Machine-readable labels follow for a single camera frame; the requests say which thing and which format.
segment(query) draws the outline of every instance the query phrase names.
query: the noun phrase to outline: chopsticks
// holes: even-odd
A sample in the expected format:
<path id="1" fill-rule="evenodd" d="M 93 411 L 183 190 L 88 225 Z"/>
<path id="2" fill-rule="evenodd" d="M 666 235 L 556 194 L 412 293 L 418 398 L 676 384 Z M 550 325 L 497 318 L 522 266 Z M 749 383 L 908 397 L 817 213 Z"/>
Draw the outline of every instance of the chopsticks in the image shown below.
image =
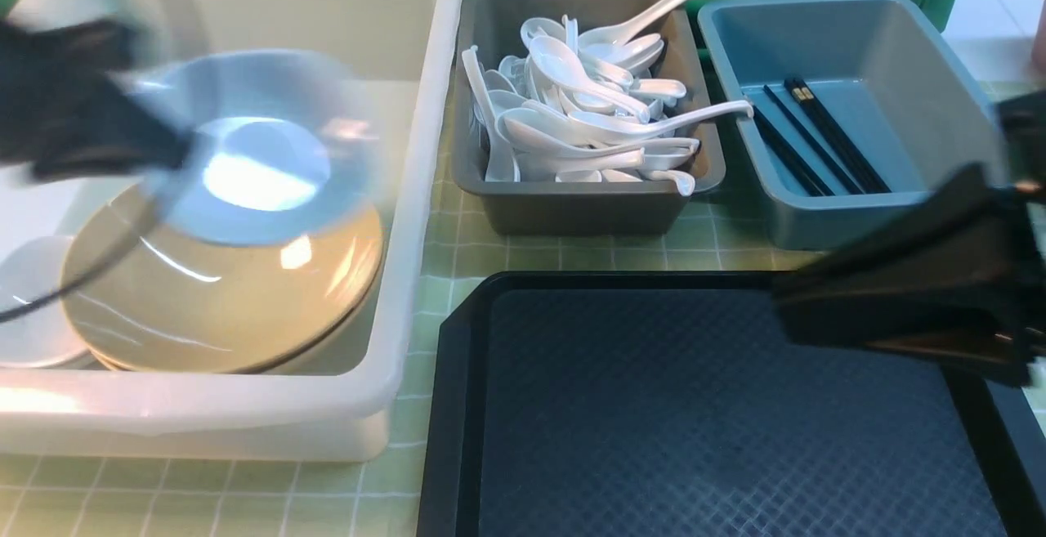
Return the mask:
<path id="1" fill-rule="evenodd" d="M 825 151 L 823 147 L 821 147 L 821 143 L 817 142 L 817 138 L 810 134 L 810 131 L 808 131 L 806 127 L 804 127 L 802 122 L 795 117 L 795 114 L 792 114 L 792 111 L 788 109 L 788 106 L 784 106 L 784 102 L 781 102 L 780 97 L 777 97 L 777 94 L 770 89 L 770 86 L 763 86 L 763 91 L 767 94 L 767 97 L 770 98 L 770 102 L 773 102 L 774 106 L 777 106 L 777 109 L 781 111 L 781 114 L 788 118 L 788 121 L 792 125 L 792 127 L 799 132 L 799 135 L 802 136 L 803 140 L 806 141 L 806 144 L 810 146 L 810 149 L 813 150 L 813 152 L 821 159 L 821 162 L 824 163 L 829 172 L 832 172 L 832 175 L 836 176 L 836 179 L 839 180 L 839 183 L 842 184 L 844 189 L 846 189 L 849 194 L 864 194 L 864 192 L 856 183 L 854 183 L 854 180 L 846 175 L 846 172 L 840 167 L 839 163 L 836 163 L 836 160 L 833 159 L 832 155 Z"/>
<path id="2" fill-rule="evenodd" d="M 846 132 L 843 131 L 842 127 L 839 126 L 839 122 L 837 122 L 828 110 L 824 108 L 820 98 L 814 95 L 814 92 L 803 80 L 797 77 L 784 80 L 784 89 L 788 90 L 789 94 L 792 94 L 792 98 L 806 113 L 806 116 L 814 122 L 817 130 L 821 132 L 828 147 L 837 154 L 839 160 L 843 162 L 843 165 L 846 166 L 865 194 L 886 194 L 890 192 L 889 186 L 886 186 L 883 178 L 876 173 L 876 170 L 868 163 L 868 160 L 861 155 L 854 141 L 846 135 Z"/>
<path id="3" fill-rule="evenodd" d="M 806 194 L 811 196 L 832 196 L 832 189 L 792 149 L 792 146 L 784 140 L 784 137 L 770 124 L 770 120 L 767 120 L 767 117 L 763 115 L 763 111 L 754 108 L 753 112 L 755 113 L 755 127 L 758 128 L 763 140 L 774 152 L 774 155 L 781 160 L 781 163 L 788 169 L 789 173 L 795 176 L 796 181 L 806 191 Z"/>

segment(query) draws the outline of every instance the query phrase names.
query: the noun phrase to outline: pile of spoons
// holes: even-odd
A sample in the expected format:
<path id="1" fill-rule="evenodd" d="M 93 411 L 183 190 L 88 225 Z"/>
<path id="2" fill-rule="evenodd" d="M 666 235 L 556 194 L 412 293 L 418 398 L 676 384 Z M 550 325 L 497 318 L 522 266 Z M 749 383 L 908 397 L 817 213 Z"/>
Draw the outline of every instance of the pile of spoons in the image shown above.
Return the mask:
<path id="1" fill-rule="evenodd" d="M 479 63 L 477 47 L 461 52 L 485 128 L 485 180 L 497 182 L 638 182 L 668 180 L 693 193 L 690 173 L 678 171 L 699 151 L 680 128 L 731 113 L 752 115 L 747 100 L 669 116 L 686 86 L 653 79 L 651 65 L 665 44 L 640 31 L 687 0 L 660 0 L 635 18 L 578 33 L 577 20 L 531 18 L 520 27 L 526 59 L 506 57 L 497 69 Z"/>

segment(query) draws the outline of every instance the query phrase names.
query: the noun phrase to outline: white tile wall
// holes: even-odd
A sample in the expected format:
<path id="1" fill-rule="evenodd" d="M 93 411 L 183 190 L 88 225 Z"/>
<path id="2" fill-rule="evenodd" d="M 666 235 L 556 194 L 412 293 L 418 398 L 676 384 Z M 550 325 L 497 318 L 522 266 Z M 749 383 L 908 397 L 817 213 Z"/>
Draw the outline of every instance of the white tile wall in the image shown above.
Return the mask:
<path id="1" fill-rule="evenodd" d="M 945 39 L 982 82 L 1043 82 L 1030 63 L 1043 0 L 956 0 Z"/>

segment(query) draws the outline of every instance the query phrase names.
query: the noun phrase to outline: stack of plates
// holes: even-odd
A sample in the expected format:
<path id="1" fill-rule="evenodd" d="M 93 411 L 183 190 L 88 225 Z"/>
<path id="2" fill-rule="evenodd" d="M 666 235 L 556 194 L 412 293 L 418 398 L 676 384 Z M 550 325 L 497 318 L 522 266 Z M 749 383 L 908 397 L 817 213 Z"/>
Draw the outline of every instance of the stack of plates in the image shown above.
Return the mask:
<path id="1" fill-rule="evenodd" d="M 131 187 L 88 221 L 63 285 L 126 236 L 147 198 Z M 316 351 L 364 303 L 382 264 L 378 210 L 283 246 L 202 243 L 160 226 L 63 299 L 99 362 L 136 372 L 258 373 Z"/>

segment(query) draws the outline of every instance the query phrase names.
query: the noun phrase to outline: spoon handle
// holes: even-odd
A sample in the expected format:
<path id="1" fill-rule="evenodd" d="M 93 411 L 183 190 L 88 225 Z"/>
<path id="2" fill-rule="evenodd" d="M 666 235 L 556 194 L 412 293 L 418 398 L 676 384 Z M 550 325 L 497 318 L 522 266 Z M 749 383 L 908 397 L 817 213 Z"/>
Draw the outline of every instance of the spoon handle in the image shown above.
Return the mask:
<path id="1" fill-rule="evenodd" d="M 613 90 L 595 82 L 589 84 L 586 91 L 592 95 L 605 98 L 605 100 L 638 118 L 640 122 L 650 122 L 651 110 L 645 104 L 638 100 L 638 98 L 622 94 L 617 90 Z"/>
<path id="2" fill-rule="evenodd" d="M 679 195 L 688 198 L 697 187 L 697 180 L 686 172 L 668 170 L 667 172 L 639 170 L 639 175 L 651 181 L 674 181 Z"/>
<path id="3" fill-rule="evenodd" d="M 560 172 L 555 174 L 556 183 L 600 183 L 602 174 L 599 172 Z"/>
<path id="4" fill-rule="evenodd" d="M 563 15 L 563 27 L 567 29 L 567 46 L 571 52 L 577 54 L 577 21 L 571 20 L 567 15 Z"/>
<path id="5" fill-rule="evenodd" d="M 607 63 L 606 61 L 594 58 L 585 51 L 578 51 L 577 59 L 581 60 L 582 65 L 587 70 L 594 72 L 596 75 L 599 75 L 605 80 L 616 83 L 623 88 L 628 88 L 636 82 L 636 79 L 633 77 L 632 73 L 629 72 L 628 69 L 623 69 L 612 63 Z"/>
<path id="6" fill-rule="evenodd" d="M 636 35 L 643 31 L 644 28 L 653 24 L 662 16 L 666 15 L 680 5 L 686 3 L 687 0 L 658 0 L 658 2 L 651 7 L 646 8 L 642 13 L 636 15 L 632 20 L 621 24 L 618 28 L 620 29 L 620 35 L 614 37 L 614 44 L 623 44 L 635 39 Z"/>
<path id="7" fill-rule="evenodd" d="M 650 127 L 650 130 L 654 132 L 654 134 L 662 134 L 662 132 L 675 131 L 676 129 L 680 129 L 688 125 L 704 122 L 706 120 L 711 120 L 717 116 L 724 116 L 735 112 L 744 112 L 749 118 L 751 118 L 751 116 L 755 113 L 752 110 L 752 105 L 747 100 L 747 98 L 736 98 L 733 102 L 724 102 L 723 104 L 717 104 L 715 106 L 708 106 L 699 110 L 680 114 L 679 116 L 668 118 L 667 120 L 661 120 L 660 122 L 647 125 L 647 127 Z"/>
<path id="8" fill-rule="evenodd" d="M 604 170 L 630 170 L 643 163 L 643 150 L 615 153 L 589 159 L 548 157 L 545 155 L 520 154 L 520 169 L 530 179 L 542 176 L 572 172 L 600 172 Z"/>
<path id="9" fill-rule="evenodd" d="M 602 174 L 602 181 L 611 183 L 636 183 L 642 181 L 636 176 L 617 170 L 604 170 L 599 173 Z"/>
<path id="10" fill-rule="evenodd" d="M 681 98 L 686 97 L 686 86 L 676 80 L 635 80 L 629 88 L 629 93 L 647 97 Z"/>
<path id="11" fill-rule="evenodd" d="M 519 164 L 513 154 L 511 146 L 501 136 L 498 129 L 498 118 L 494 114 L 494 103 L 491 102 L 491 94 L 486 91 L 486 84 L 483 83 L 483 70 L 476 58 L 476 47 L 461 51 L 461 65 L 464 67 L 465 77 L 469 86 L 472 87 L 473 96 L 479 105 L 479 111 L 483 115 L 483 125 L 486 127 L 486 136 L 490 140 L 491 154 L 486 163 L 485 181 L 507 181 L 517 182 L 519 178 Z"/>

